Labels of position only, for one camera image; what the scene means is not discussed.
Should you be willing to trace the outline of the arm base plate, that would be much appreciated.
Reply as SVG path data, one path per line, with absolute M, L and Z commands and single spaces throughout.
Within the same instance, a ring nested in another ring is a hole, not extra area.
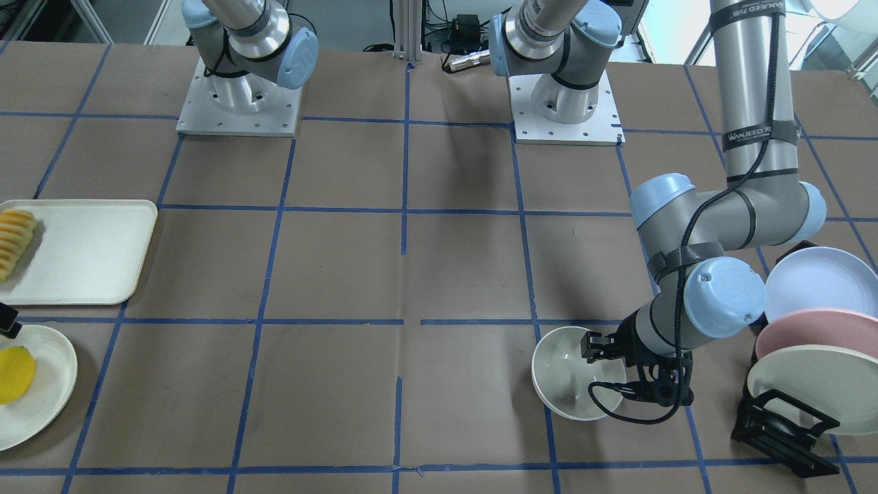
M 608 75 L 586 90 L 560 85 L 550 74 L 508 78 L 517 143 L 615 146 L 623 125 Z
M 198 61 L 176 131 L 203 137 L 295 137 L 301 89 L 285 89 L 247 74 L 206 75 Z

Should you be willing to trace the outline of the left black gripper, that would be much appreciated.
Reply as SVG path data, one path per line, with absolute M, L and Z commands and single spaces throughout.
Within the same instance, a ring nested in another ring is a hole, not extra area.
M 639 378 L 624 385 L 623 397 L 633 401 L 646 401 L 658 405 L 674 405 L 678 396 L 681 405 L 693 403 L 690 390 L 692 353 L 684 351 L 683 358 L 674 354 L 665 356 L 653 353 L 637 335 L 637 312 L 626 317 L 611 338 L 596 331 L 586 331 L 581 338 L 581 356 L 586 362 L 623 357 L 627 368 L 636 368 Z

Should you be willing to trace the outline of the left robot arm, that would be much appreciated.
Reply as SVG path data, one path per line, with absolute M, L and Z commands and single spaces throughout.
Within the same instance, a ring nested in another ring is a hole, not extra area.
M 531 378 L 546 406 L 595 404 L 602 414 L 623 399 L 688 406 L 692 351 L 765 309 L 762 279 L 728 254 L 797 243 L 824 224 L 824 198 L 798 177 L 785 16 L 782 1 L 711 2 L 726 187 L 697 191 L 687 176 L 667 173 L 630 195 L 661 291 L 610 335 L 562 327 L 543 337 Z

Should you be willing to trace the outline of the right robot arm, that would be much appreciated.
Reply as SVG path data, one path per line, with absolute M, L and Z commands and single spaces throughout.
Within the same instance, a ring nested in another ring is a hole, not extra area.
M 185 1 L 200 63 L 176 131 L 184 137 L 294 137 L 319 41 L 276 1 Z M 150 200 L 2 204 L 2 340 L 25 305 L 115 305 L 134 293 L 156 225 Z

